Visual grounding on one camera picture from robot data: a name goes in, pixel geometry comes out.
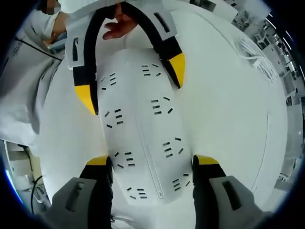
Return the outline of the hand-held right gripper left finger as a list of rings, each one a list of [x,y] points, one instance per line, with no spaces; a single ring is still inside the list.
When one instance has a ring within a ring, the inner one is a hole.
[[[44,221],[51,229],[110,229],[112,183],[110,157],[91,159],[54,194]]]

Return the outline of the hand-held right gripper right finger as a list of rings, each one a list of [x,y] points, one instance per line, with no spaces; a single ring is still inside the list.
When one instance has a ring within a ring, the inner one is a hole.
[[[193,156],[193,199],[197,229],[265,229],[272,213],[262,211],[253,193],[228,176],[212,157]]]

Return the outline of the person's left hand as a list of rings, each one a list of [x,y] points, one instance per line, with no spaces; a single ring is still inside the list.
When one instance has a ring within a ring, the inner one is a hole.
[[[108,31],[103,35],[104,40],[118,39],[131,32],[138,23],[122,12],[121,4],[115,6],[114,18],[116,22],[109,22],[104,25]]]

